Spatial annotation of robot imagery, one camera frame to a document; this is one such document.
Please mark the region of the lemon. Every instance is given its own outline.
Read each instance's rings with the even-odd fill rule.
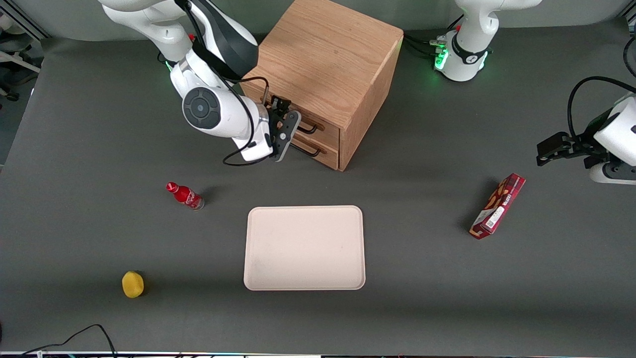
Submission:
[[[121,279],[121,287],[126,297],[139,297],[144,292],[144,279],[135,271],[128,271]]]

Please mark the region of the red snack box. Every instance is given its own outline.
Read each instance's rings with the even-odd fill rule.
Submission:
[[[524,183],[525,179],[514,173],[504,179],[492,193],[488,205],[481,211],[468,232],[478,240],[493,234]]]

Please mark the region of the green led light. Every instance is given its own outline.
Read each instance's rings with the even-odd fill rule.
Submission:
[[[448,50],[444,49],[441,54],[437,56],[435,59],[435,67],[438,70],[442,70],[444,65],[446,64],[446,59],[448,58]]]
[[[481,62],[481,64],[479,65],[479,69],[483,68],[483,65],[486,63],[486,57],[488,57],[488,51],[486,51],[485,54],[483,54],[483,61]]]

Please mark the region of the wooden drawer cabinet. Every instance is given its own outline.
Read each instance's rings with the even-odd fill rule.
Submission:
[[[259,48],[270,94],[303,118],[292,143],[343,171],[389,93],[402,30],[329,0],[295,0]],[[242,83],[260,101],[262,81]]]

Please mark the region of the metal drawer handle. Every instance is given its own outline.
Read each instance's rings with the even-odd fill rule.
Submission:
[[[298,130],[305,133],[305,134],[313,134],[316,132],[316,129],[318,129],[318,125],[314,124],[314,126],[311,129],[305,129],[300,127],[300,125],[298,126]]]
[[[304,154],[309,155],[311,158],[316,158],[321,152],[320,149],[316,149],[316,153],[310,153],[310,152],[300,148],[298,145],[295,145],[293,143],[291,144],[291,146],[296,148],[296,149],[298,149],[299,151],[303,152]]]

